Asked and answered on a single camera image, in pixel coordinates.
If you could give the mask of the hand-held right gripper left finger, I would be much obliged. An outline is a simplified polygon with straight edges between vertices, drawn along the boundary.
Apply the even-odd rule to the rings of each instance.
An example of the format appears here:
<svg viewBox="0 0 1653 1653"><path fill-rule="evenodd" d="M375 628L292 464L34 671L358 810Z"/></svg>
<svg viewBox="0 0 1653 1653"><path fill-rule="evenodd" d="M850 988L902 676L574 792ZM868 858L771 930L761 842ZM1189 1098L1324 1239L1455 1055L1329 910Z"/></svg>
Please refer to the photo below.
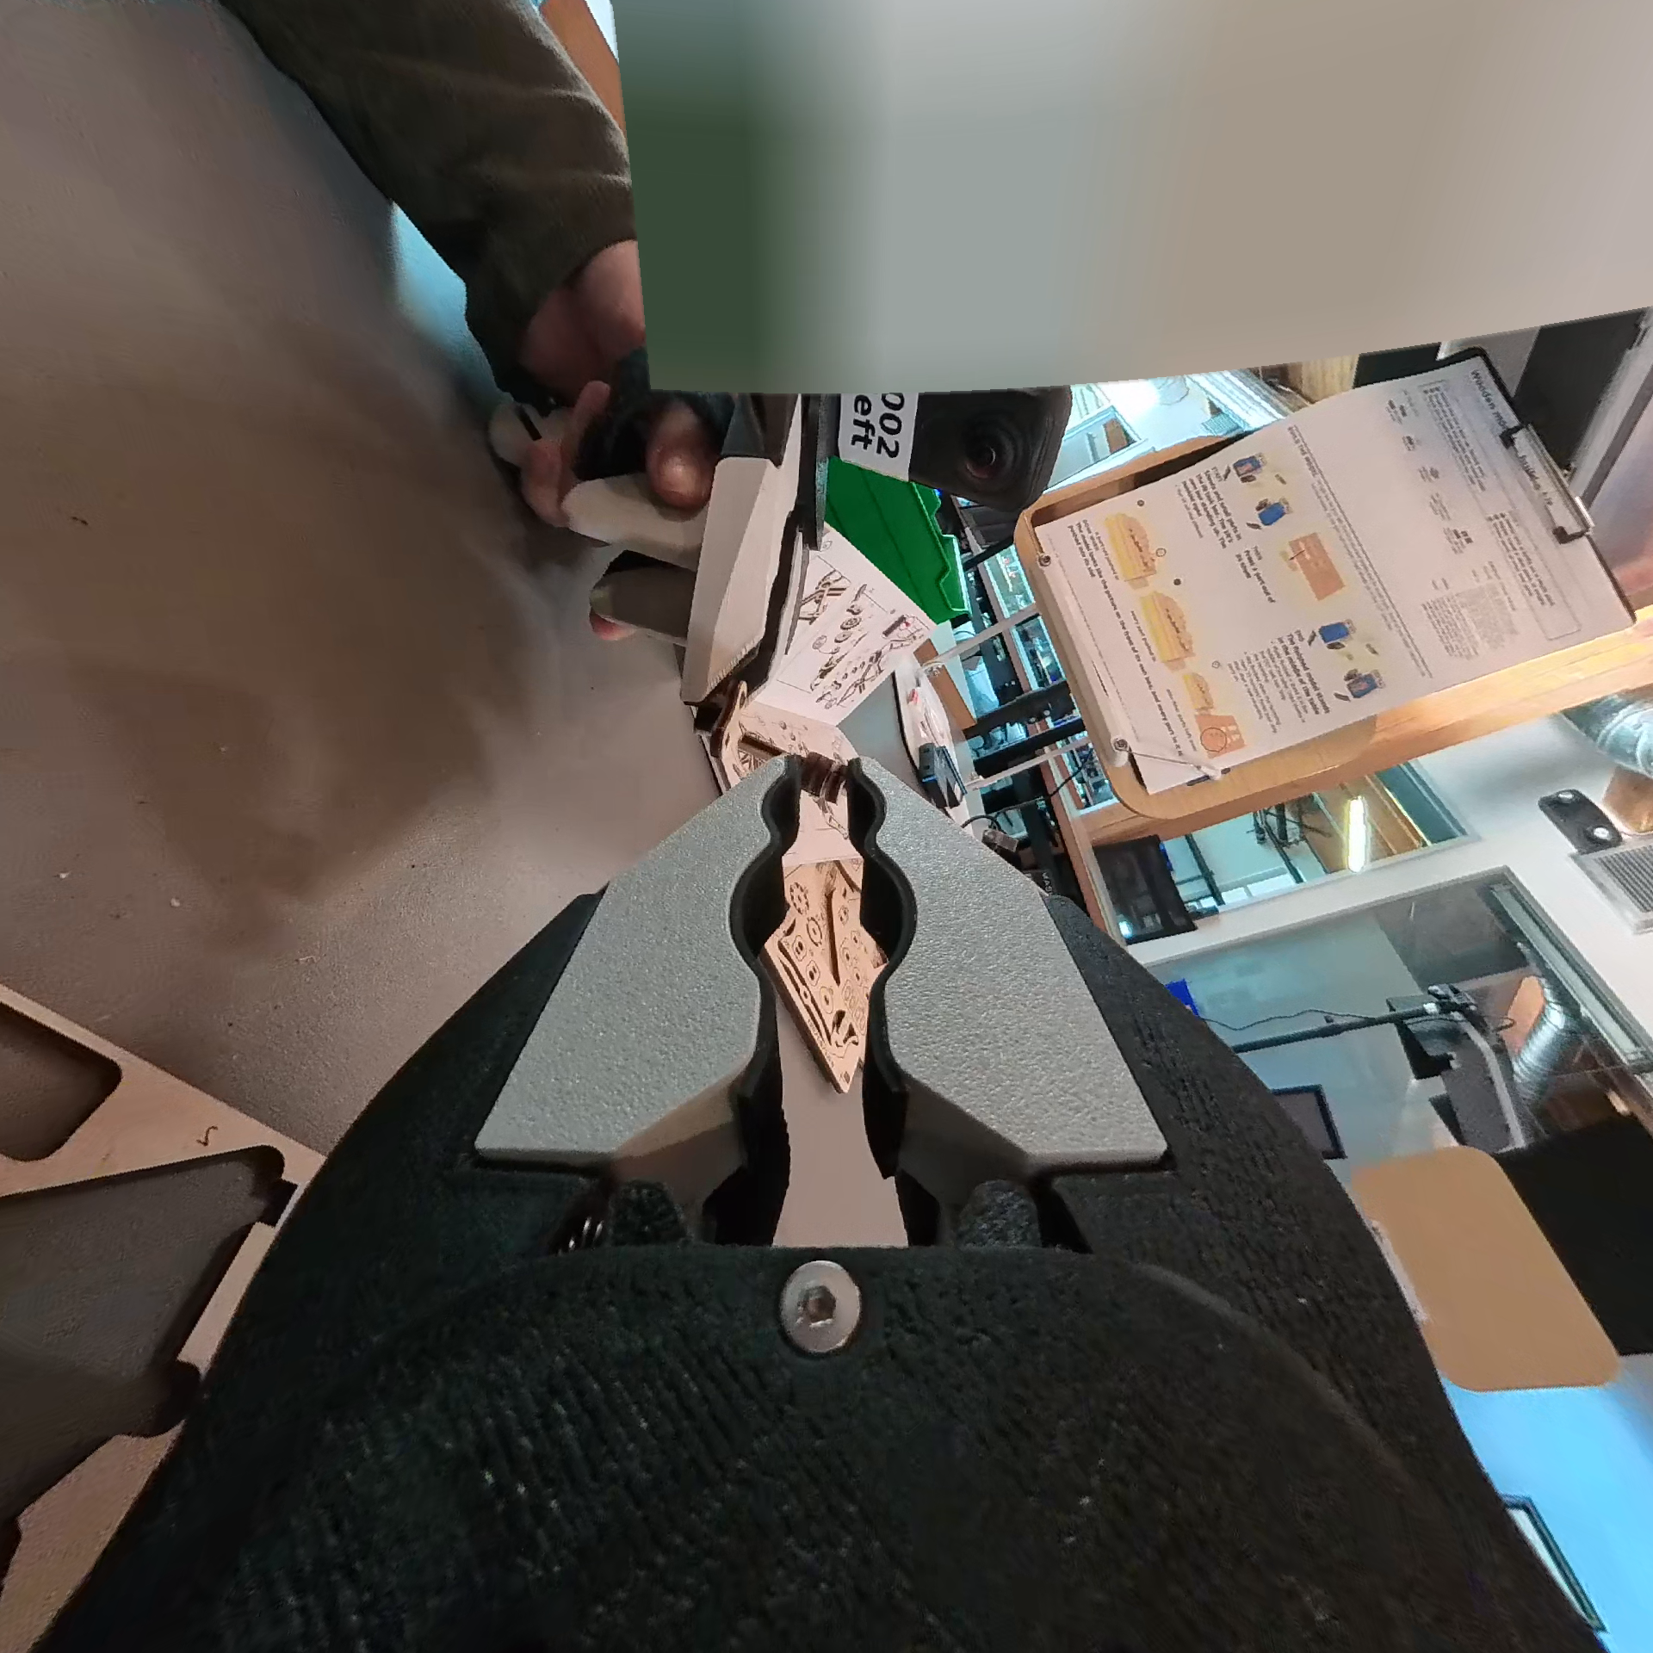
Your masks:
<svg viewBox="0 0 1653 1653"><path fill-rule="evenodd" d="M795 757L764 757L601 885L473 1139L488 1166L656 1182L700 1239L771 1242L786 842Z"/></svg>

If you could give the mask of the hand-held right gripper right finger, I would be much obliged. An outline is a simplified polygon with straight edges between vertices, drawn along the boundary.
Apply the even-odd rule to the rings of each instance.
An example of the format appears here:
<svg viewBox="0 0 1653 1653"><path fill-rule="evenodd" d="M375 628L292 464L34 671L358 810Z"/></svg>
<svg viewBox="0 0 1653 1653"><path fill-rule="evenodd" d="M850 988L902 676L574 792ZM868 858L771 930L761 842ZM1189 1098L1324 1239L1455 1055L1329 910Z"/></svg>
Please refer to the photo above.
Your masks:
<svg viewBox="0 0 1653 1653"><path fill-rule="evenodd" d="M981 1182L1147 1174L1170 1127L1064 941L1073 898L1004 862L891 765L843 775L868 1011L868 1142L902 1214L959 1214Z"/></svg>

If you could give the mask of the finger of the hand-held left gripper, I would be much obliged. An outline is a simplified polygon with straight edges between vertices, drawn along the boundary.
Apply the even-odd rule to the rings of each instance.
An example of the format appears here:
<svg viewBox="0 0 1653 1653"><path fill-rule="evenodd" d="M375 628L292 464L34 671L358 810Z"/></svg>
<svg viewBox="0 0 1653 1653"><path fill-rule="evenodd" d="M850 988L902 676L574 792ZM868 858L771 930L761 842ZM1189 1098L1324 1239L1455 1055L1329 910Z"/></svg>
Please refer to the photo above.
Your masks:
<svg viewBox="0 0 1653 1653"><path fill-rule="evenodd" d="M811 554L823 540L829 398L739 392L693 610L677 640L677 702L700 705L730 676L764 676L795 638Z"/></svg>

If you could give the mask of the person's left forearm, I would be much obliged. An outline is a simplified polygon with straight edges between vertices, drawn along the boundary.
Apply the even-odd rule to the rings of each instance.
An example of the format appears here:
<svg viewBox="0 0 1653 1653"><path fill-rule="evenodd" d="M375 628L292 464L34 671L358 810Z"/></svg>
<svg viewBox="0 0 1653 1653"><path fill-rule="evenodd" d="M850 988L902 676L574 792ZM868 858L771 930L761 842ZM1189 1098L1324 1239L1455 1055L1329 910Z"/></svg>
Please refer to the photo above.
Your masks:
<svg viewBox="0 0 1653 1653"><path fill-rule="evenodd" d="M521 0L230 0L358 171L462 282L492 384L540 392L528 311L634 235L633 148Z"/></svg>

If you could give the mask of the wooden model parts sheet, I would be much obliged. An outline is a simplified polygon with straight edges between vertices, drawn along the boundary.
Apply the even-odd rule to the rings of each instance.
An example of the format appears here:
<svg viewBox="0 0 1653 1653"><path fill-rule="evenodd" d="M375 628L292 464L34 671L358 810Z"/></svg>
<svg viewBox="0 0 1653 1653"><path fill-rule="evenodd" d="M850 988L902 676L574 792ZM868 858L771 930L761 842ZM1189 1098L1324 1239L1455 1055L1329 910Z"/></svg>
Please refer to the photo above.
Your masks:
<svg viewBox="0 0 1653 1653"><path fill-rule="evenodd" d="M700 702L693 726L710 742L710 775L720 792L771 757L823 752L823 757L850 765L850 736L840 736L840 719L778 712L778 705L753 702L746 676L730 676L713 702ZM801 792L801 822L795 822L795 842L778 858L778 885L786 885L786 914L764 940L764 969L771 969L771 988L795 1011L813 1063L843 1091L868 1063L871 979L891 969L891 952L860 923L868 858L850 849L850 790L840 792L840 810Z"/></svg>

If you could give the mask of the person's left hand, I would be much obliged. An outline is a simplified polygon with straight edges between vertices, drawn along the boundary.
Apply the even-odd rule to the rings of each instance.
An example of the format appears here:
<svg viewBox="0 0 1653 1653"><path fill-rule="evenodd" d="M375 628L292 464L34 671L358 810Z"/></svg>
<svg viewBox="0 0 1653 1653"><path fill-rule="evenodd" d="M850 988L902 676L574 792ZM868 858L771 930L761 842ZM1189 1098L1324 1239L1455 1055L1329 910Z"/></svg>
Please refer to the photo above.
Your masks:
<svg viewBox="0 0 1653 1653"><path fill-rule="evenodd" d="M562 398L562 432L521 453L521 499L549 532L562 532L583 434L610 416L633 353L643 353L643 266L634 242L610 242L521 327L528 377ZM688 398L651 407L643 480L656 506L710 506L713 434Z"/></svg>

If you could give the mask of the open instruction booklet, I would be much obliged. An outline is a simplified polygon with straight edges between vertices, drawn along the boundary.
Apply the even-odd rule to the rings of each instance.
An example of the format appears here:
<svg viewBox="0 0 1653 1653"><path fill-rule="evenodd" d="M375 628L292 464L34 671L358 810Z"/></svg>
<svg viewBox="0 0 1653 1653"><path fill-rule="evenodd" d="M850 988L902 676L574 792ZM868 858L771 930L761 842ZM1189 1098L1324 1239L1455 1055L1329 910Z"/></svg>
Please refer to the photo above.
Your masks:
<svg viewBox="0 0 1653 1653"><path fill-rule="evenodd" d="M778 712L843 719L917 640L932 616L840 532L811 554L795 638L761 690Z"/></svg>

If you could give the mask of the green plastic bin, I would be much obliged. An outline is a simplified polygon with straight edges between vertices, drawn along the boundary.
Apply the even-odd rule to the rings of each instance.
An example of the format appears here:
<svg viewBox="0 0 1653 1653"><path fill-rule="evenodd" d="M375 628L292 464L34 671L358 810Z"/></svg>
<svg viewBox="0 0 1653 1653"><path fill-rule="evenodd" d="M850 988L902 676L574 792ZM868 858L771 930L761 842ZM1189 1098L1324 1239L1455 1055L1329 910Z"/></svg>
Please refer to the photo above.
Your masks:
<svg viewBox="0 0 1653 1653"><path fill-rule="evenodd" d="M829 461L823 525L882 564L932 625L969 616L959 533L941 532L941 486Z"/></svg>

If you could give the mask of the tan cardboard piece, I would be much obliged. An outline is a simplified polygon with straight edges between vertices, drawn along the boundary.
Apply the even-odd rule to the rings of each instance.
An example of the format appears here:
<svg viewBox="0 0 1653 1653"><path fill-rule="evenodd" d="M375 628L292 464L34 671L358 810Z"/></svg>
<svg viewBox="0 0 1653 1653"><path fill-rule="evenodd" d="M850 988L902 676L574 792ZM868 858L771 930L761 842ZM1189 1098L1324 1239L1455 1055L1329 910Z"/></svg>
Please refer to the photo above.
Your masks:
<svg viewBox="0 0 1653 1653"><path fill-rule="evenodd" d="M1455 1390L1534 1397L1617 1378L1610 1332L1491 1152L1442 1142L1352 1166L1352 1206Z"/></svg>

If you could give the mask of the white vent grille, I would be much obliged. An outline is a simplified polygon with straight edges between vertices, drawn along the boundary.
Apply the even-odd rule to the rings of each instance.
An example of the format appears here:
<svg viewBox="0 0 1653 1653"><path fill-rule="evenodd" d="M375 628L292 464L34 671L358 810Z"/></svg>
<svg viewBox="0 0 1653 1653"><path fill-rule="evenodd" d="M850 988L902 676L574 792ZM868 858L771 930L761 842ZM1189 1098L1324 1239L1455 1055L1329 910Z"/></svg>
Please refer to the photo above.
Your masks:
<svg viewBox="0 0 1653 1653"><path fill-rule="evenodd" d="M1576 849L1576 862L1617 910L1628 930L1653 930L1653 836Z"/></svg>

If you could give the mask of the empty wooden sheet frame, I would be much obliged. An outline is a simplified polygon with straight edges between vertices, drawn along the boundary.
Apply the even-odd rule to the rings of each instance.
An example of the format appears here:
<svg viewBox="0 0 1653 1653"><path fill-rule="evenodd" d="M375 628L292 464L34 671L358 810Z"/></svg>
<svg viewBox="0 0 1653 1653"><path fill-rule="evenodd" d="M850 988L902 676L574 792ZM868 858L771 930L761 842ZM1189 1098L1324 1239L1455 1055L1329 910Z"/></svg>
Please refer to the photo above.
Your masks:
<svg viewBox="0 0 1653 1653"><path fill-rule="evenodd" d="M292 1184L316 1182L324 1152L292 1142L269 1126L248 1126L247 1109L188 1087L178 1072L78 1030L71 1015L0 988L6 1022L30 1022L34 1034L59 1034L96 1056L96 1077L114 1087L96 1098L87 1126L40 1159L0 1159L0 1198L40 1198L40 1184L78 1184L98 1174L154 1174L154 1166L188 1166L210 1152L248 1152L269 1142L277 1174ZM0 1642L30 1653L40 1622L65 1613L65 1596L87 1579L114 1526L129 1519L139 1489L156 1476L170 1435L109 1435L87 1470L71 1470L59 1489L40 1489L21 1507L21 1546L0 1579Z"/></svg>

